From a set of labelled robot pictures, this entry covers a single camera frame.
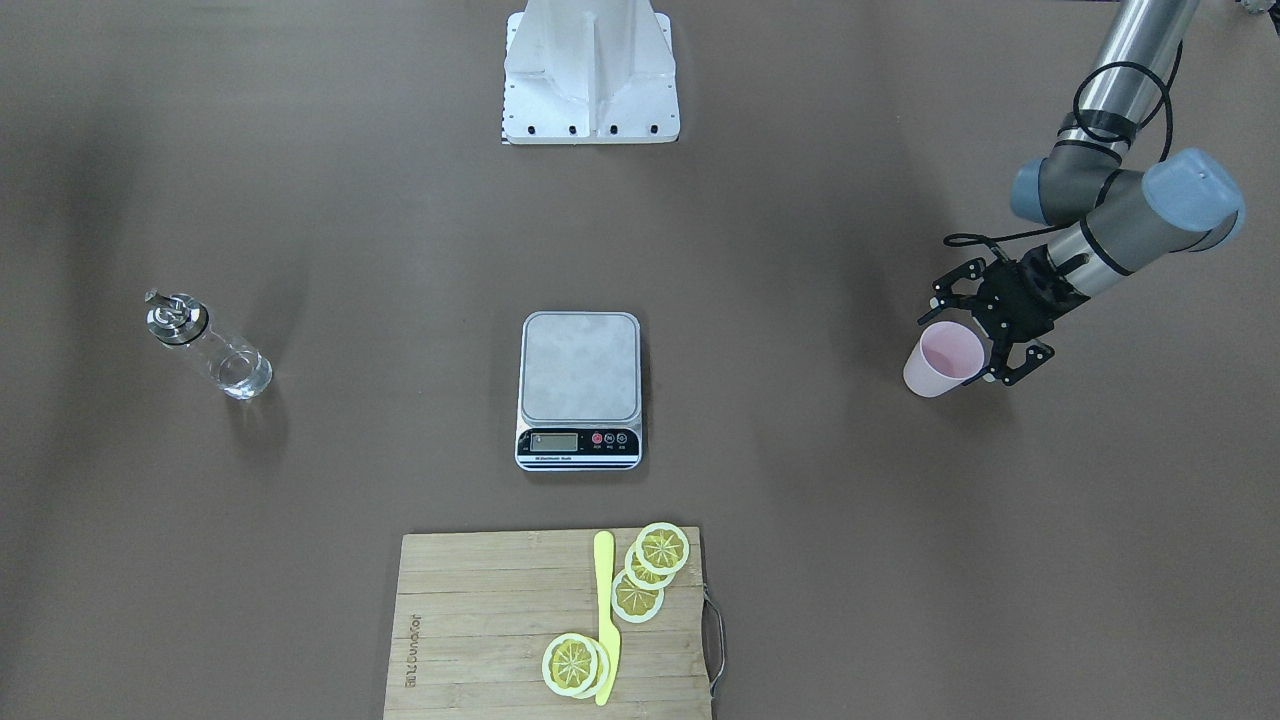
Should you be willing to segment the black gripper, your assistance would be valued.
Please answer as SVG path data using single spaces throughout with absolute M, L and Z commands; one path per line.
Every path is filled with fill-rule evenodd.
M 1071 286 L 1047 256 L 1004 258 L 989 265 L 974 258 L 936 279 L 932 290 L 929 309 L 918 325 L 947 310 L 969 313 L 995 341 L 982 379 L 1005 387 L 1055 356 L 1051 346 L 1034 338 L 1051 332 L 1055 322 L 1071 311 Z M 1025 342 L 1021 355 L 1015 354 L 1015 343 Z

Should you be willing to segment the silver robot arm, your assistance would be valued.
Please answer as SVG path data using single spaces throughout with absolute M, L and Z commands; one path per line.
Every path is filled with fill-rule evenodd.
M 943 238 L 992 255 L 936 279 L 925 314 L 968 313 L 989 340 L 988 359 L 961 372 L 961 383 L 1016 384 L 1053 356 L 1043 338 L 1059 318 L 1164 255 L 1204 252 L 1242 231 L 1243 192 L 1207 152 L 1165 143 L 1148 170 L 1123 165 L 1157 114 L 1172 118 L 1171 88 L 1196 9 L 1194 1 L 1121 3 L 1050 154 L 1012 182 L 1012 213 L 1036 223 L 1046 243 L 1016 259 L 1002 237 Z

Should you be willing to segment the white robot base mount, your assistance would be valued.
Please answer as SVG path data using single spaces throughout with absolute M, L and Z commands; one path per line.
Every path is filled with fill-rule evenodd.
M 678 140 L 672 23 L 652 3 L 530 1 L 504 41 L 504 143 Z

